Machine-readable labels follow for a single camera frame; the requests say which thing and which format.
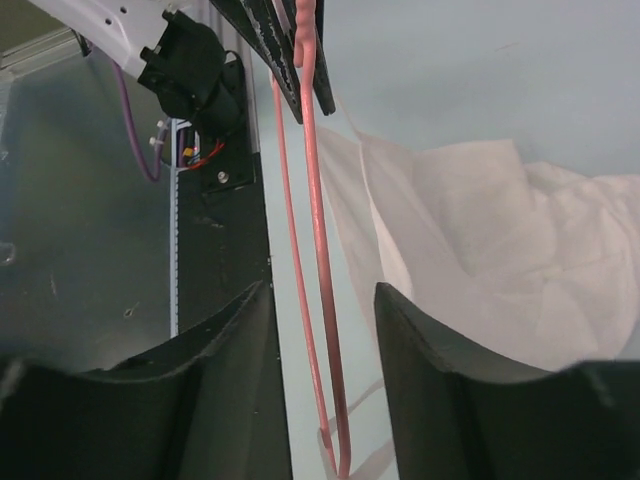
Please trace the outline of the white tank top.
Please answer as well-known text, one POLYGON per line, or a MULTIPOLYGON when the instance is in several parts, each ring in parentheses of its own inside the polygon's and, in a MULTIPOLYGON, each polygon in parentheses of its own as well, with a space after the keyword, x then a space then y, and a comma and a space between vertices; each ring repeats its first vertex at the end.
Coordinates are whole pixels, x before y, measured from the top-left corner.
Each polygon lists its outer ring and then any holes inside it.
POLYGON ((361 131, 322 128, 317 138, 377 344, 375 292, 386 283, 467 339, 539 370, 635 361, 637 176, 524 163, 511 140, 414 151, 361 131))

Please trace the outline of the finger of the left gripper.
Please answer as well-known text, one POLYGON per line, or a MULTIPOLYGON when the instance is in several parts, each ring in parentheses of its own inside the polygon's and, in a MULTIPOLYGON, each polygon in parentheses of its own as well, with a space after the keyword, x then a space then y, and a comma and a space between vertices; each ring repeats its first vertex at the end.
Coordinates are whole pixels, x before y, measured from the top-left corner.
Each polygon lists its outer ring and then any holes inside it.
MULTIPOLYGON (((294 1, 284 0, 281 13, 281 28, 284 40, 282 45, 282 65, 280 67, 279 85, 284 94, 285 100, 294 116, 301 116, 301 96, 300 79, 293 64, 293 46, 295 36, 295 15, 296 6, 294 1)), ((325 116, 329 116, 336 111, 329 72, 327 69, 325 54, 322 44, 322 33, 324 24, 324 2, 316 2, 316 60, 313 78, 313 90, 319 103, 320 109, 325 116)))
POLYGON ((273 2, 210 0, 210 3, 269 67, 295 120, 301 124, 300 82, 293 64, 292 42, 284 33, 273 2))

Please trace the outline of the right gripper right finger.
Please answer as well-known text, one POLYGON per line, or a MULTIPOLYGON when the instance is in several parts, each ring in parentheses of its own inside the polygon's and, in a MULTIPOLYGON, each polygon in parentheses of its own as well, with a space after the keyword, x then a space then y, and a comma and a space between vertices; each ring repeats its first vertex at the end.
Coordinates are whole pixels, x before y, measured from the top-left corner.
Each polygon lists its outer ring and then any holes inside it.
POLYGON ((401 478, 638 477, 637 362, 549 373, 467 339, 389 284, 374 309, 401 478))

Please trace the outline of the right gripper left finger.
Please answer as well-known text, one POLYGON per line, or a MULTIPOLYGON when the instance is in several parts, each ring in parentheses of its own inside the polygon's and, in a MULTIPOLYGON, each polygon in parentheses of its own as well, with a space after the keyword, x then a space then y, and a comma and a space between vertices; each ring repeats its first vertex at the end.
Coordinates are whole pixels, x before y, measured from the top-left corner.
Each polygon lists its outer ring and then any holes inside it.
POLYGON ((288 479, 269 285, 109 370, 1 360, 5 479, 288 479))

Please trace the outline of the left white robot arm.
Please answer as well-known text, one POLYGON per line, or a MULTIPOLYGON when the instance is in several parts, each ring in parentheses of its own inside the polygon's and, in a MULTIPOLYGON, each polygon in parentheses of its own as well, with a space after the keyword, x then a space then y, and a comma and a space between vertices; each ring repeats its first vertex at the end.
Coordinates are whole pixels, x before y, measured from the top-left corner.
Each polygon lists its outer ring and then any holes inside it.
MULTIPOLYGON (((37 7, 86 37, 158 98, 163 112, 216 139, 245 121, 245 106, 224 85, 227 53, 214 30, 174 2, 39 1, 37 7)), ((303 96, 335 112, 322 47, 324 4, 216 1, 215 10, 260 56, 297 121, 303 96)))

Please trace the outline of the pink wire hanger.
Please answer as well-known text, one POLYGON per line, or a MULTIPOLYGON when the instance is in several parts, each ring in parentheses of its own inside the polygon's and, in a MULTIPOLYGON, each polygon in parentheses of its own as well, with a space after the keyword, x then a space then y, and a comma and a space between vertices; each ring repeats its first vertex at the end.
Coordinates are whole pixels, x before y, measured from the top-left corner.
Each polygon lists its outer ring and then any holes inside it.
POLYGON ((316 3, 314 1, 297 1, 295 5, 296 33, 294 37, 293 63, 296 67, 302 70, 302 80, 301 86, 299 87, 299 93, 301 94, 301 113, 302 125, 304 127, 308 190, 310 195, 315 257, 324 319, 327 355, 332 384, 335 420, 339 442, 338 453, 334 452, 332 437, 329 431, 329 418, 323 392, 311 316, 306 294, 306 287, 304 282, 304 275, 300 259, 293 202, 290 190, 286 136, 281 105, 282 89, 276 85, 275 80, 271 81, 271 85, 278 128, 280 165, 289 228, 290 246, 294 263, 299 305, 302 315, 306 351, 311 370, 316 409, 319 419, 321 440, 322 445, 324 446, 324 449, 327 453, 330 466, 333 468, 336 476, 340 479, 346 479, 350 475, 351 468, 351 437, 334 290, 330 268, 329 246, 326 233, 326 221, 321 188, 321 175, 319 169, 319 157, 317 148, 317 132, 313 103, 313 80, 315 75, 316 51, 318 46, 318 34, 315 18, 316 3))

